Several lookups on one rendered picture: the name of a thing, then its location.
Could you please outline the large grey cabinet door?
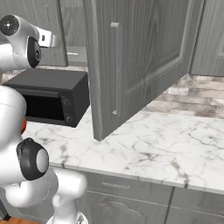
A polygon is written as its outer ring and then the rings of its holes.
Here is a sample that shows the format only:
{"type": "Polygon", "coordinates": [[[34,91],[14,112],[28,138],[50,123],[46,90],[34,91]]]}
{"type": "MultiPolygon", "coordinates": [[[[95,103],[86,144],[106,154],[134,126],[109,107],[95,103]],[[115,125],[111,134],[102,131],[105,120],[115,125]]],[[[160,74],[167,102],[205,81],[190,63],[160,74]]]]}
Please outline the large grey cabinet door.
{"type": "Polygon", "coordinates": [[[205,0],[83,0],[94,138],[101,141],[190,70],[205,0]],[[112,22],[122,25],[122,113],[112,22]]]}

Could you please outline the black microwave oven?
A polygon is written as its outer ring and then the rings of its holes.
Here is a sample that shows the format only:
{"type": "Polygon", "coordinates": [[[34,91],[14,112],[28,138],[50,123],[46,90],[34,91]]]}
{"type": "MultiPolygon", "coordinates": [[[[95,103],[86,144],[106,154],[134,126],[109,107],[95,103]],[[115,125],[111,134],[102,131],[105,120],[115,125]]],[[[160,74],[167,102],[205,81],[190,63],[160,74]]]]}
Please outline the black microwave oven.
{"type": "Polygon", "coordinates": [[[3,85],[25,98],[30,122],[75,128],[90,105],[87,72],[28,69],[3,85]]]}

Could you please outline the orange round object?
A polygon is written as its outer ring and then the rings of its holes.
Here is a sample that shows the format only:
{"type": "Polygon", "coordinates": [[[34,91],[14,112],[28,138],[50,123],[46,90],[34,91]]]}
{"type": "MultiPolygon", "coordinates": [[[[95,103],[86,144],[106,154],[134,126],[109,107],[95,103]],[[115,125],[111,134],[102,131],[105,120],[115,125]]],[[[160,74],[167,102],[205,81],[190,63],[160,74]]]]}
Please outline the orange round object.
{"type": "Polygon", "coordinates": [[[26,119],[24,118],[24,119],[23,119],[23,123],[22,123],[22,125],[21,125],[21,131],[20,131],[21,135],[25,132],[26,124],[27,124],[27,121],[26,121],[26,119]]]}

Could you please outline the grey drawer front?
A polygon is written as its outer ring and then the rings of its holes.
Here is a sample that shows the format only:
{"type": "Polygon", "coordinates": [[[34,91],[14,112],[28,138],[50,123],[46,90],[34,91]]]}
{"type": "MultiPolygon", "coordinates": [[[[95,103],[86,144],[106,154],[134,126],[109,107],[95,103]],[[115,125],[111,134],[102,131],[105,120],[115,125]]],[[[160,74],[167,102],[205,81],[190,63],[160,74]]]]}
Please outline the grey drawer front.
{"type": "Polygon", "coordinates": [[[161,185],[150,182],[143,182],[141,180],[134,180],[129,178],[113,177],[103,174],[85,173],[88,182],[88,189],[92,192],[107,193],[110,195],[121,196],[133,200],[141,200],[159,205],[167,206],[169,204],[172,187],[168,185],[161,185]],[[103,182],[127,186],[128,190],[118,189],[114,187],[104,186],[103,182]]]}

